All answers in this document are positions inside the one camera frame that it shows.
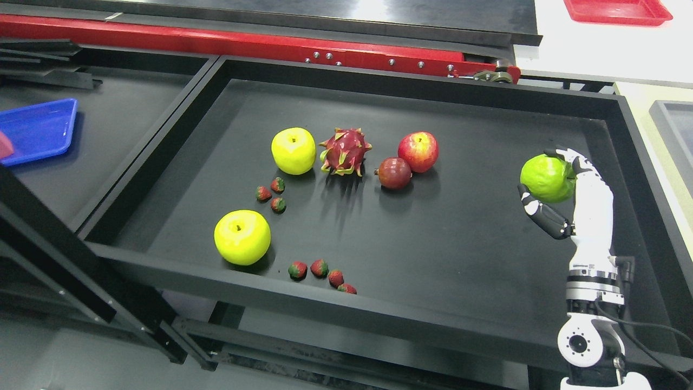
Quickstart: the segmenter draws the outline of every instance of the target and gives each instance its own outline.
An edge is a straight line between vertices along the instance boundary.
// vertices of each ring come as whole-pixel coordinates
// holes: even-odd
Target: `green guava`
[[[560,203],[572,197],[575,173],[560,158],[540,154],[523,165],[520,183],[529,188],[534,198],[544,203]]]

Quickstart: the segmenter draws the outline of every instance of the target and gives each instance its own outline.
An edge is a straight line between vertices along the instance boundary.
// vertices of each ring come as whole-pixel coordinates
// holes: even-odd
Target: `black cable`
[[[688,344],[690,344],[691,347],[693,347],[693,340],[691,340],[691,338],[688,337],[688,335],[685,334],[684,332],[681,332],[680,330],[678,330],[678,329],[676,329],[676,328],[672,328],[671,326],[666,326],[666,325],[662,325],[662,324],[659,324],[659,323],[635,322],[635,321],[626,321],[626,320],[624,320],[624,319],[618,319],[618,318],[616,318],[616,317],[614,317],[614,316],[611,316],[609,313],[605,312],[605,311],[599,306],[599,302],[598,302],[598,301],[600,301],[600,300],[601,300],[601,299],[598,299],[597,301],[595,301],[595,305],[597,306],[597,311],[599,312],[599,315],[604,316],[604,317],[606,317],[606,318],[608,318],[608,319],[610,319],[610,320],[612,320],[612,321],[615,321],[615,322],[618,322],[618,323],[622,323],[622,324],[625,324],[625,325],[630,325],[630,326],[633,326],[633,327],[635,327],[635,326],[640,326],[641,328],[656,328],[656,329],[666,330],[666,331],[668,331],[668,332],[673,332],[673,333],[675,333],[675,334],[681,336],[684,340],[688,341]]]
[[[634,335],[632,335],[630,332],[628,332],[626,330],[625,325],[652,326],[653,328],[666,329],[669,331],[672,331],[672,330],[676,331],[676,332],[680,332],[680,331],[673,329],[671,327],[668,327],[666,325],[659,325],[659,324],[655,324],[655,323],[638,323],[638,322],[626,321],[626,320],[616,318],[616,317],[612,316],[611,314],[605,312],[604,309],[602,309],[602,306],[599,305],[599,302],[601,302],[601,301],[602,301],[601,297],[598,298],[597,300],[595,300],[595,307],[597,308],[597,312],[599,312],[599,315],[604,316],[604,317],[618,323],[619,328],[621,328],[621,331],[623,331],[623,333],[626,335],[626,337],[628,337],[628,339],[631,340],[631,342],[633,342],[633,344],[635,344],[635,346],[637,346],[640,350],[642,350],[647,356],[650,357],[650,359],[652,359],[655,363],[659,364],[663,369],[669,371],[670,373],[675,375],[678,379],[683,381],[685,383],[686,389],[691,389],[691,386],[693,385],[693,383],[691,383],[688,380],[688,378],[686,378],[681,373],[679,373],[677,370],[674,370],[672,367],[669,367],[667,364],[665,364],[664,362],[659,360],[657,357],[655,357],[649,348],[647,348],[643,343],[640,342],[640,340],[638,340]],[[684,334],[684,337],[688,341],[691,341],[687,335]]]

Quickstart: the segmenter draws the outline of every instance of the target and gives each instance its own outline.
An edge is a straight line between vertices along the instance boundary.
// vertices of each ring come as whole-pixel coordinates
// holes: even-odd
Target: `apple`
[[[399,142],[397,155],[409,163],[413,172],[426,172],[438,160],[438,141],[428,131],[411,133]]]
[[[226,261],[250,265],[267,253],[272,233],[265,217],[253,210],[224,215],[214,228],[214,244]]]
[[[272,157],[279,169],[290,175],[310,171],[315,163],[315,140],[308,130],[287,128],[272,139]]]

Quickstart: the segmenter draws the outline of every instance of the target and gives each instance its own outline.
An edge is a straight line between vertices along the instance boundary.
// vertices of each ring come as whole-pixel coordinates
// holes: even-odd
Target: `red metal rail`
[[[78,44],[310,61],[430,76],[471,76],[495,70],[494,64],[465,61],[456,51],[54,17],[0,14],[0,35],[69,38]],[[519,68],[509,67],[508,73],[517,83]]]

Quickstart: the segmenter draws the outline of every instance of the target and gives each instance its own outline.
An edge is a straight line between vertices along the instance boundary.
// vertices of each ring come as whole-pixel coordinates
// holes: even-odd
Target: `black tray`
[[[73,59],[103,82],[94,90],[6,81],[0,87],[0,110],[64,98],[79,102],[65,154],[10,170],[77,230],[213,58],[87,46]]]
[[[524,161],[562,144],[590,157],[614,192],[614,251],[638,261],[632,317],[690,327],[682,270],[691,260],[680,235],[667,236],[673,219],[656,201],[660,188],[620,96],[240,58],[215,64],[203,83],[83,232],[109,245],[92,248],[131,278],[562,368],[555,335],[574,245],[543,234],[516,191]],[[302,176],[282,174],[270,142],[292,126],[316,142],[336,126],[361,127],[374,145],[364,177],[327,176],[319,162]],[[373,168],[421,129],[438,137],[438,163],[403,191],[384,191]],[[277,175],[287,185],[281,215],[254,200],[255,187]],[[219,256],[212,232],[225,213],[246,208],[266,216],[272,245],[244,268]],[[559,209],[572,214],[569,202]],[[319,257],[359,294],[289,279],[291,262]],[[649,341],[677,351],[671,339]]]

